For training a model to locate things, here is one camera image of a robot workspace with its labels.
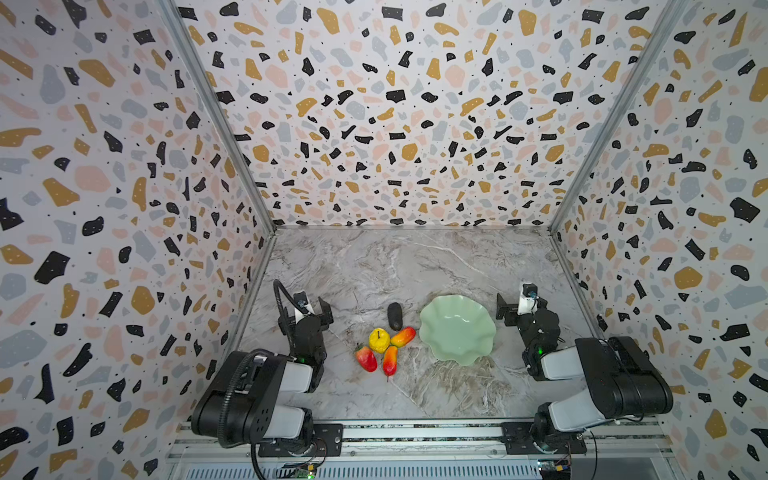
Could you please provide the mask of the red yellow fake pepper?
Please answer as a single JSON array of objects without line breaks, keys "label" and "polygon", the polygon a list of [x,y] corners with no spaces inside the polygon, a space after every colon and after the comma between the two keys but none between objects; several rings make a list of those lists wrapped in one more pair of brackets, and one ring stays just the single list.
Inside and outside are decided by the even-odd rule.
[{"label": "red yellow fake pepper", "polygon": [[397,372],[398,348],[390,345],[384,353],[382,361],[382,371],[387,378],[394,376]]}]

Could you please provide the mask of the red fake strawberry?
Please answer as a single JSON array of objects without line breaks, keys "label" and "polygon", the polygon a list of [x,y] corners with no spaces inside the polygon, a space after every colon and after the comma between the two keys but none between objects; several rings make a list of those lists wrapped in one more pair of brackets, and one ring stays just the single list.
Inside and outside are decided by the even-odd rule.
[{"label": "red fake strawberry", "polygon": [[368,346],[359,344],[354,355],[360,367],[366,372],[375,372],[377,370],[377,358]]}]

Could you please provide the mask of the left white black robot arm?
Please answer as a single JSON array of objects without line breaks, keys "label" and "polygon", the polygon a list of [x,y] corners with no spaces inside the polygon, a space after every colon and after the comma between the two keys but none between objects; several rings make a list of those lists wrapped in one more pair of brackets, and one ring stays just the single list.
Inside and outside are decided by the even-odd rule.
[{"label": "left white black robot arm", "polygon": [[284,309],[278,319],[290,352],[231,352],[193,411],[194,434],[213,438],[223,448],[268,445],[293,455],[313,448],[312,412],[280,405],[278,399],[282,393],[317,389],[327,359],[323,333],[334,318],[323,299],[312,304],[301,293],[295,300],[300,307],[292,315]]}]

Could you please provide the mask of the orange red fake mango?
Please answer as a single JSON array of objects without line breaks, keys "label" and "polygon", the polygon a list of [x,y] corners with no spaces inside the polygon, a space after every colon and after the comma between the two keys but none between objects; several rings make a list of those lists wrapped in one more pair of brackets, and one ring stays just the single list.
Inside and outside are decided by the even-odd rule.
[{"label": "orange red fake mango", "polygon": [[413,327],[405,327],[396,335],[390,338],[390,344],[396,348],[403,348],[416,337],[416,330]]}]

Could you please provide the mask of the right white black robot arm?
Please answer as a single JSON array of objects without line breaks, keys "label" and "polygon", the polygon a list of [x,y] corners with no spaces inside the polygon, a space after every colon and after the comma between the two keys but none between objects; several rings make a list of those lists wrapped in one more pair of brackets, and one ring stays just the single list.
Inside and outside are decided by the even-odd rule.
[{"label": "right white black robot arm", "polygon": [[672,410],[671,387],[632,338],[584,337],[562,348],[559,317],[536,285],[524,284],[515,303],[498,296],[496,318],[518,330],[522,360],[534,380],[585,382],[570,397],[540,405],[531,421],[503,423],[507,453],[584,453],[580,435],[592,427],[617,420],[640,422]]}]

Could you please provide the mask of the yellow fake apple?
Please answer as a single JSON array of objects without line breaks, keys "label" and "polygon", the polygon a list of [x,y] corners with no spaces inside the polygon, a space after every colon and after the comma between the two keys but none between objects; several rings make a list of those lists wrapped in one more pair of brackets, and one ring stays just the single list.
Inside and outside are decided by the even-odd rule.
[{"label": "yellow fake apple", "polygon": [[378,354],[384,354],[391,344],[390,334],[382,328],[374,329],[368,337],[369,348]]}]

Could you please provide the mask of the dark avocado fake fruit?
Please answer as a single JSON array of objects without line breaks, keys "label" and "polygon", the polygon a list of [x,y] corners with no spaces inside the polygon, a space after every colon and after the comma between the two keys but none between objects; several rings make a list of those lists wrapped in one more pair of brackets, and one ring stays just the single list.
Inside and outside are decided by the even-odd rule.
[{"label": "dark avocado fake fruit", "polygon": [[387,320],[393,331],[399,332],[403,329],[403,311],[399,303],[393,302],[388,305]]}]

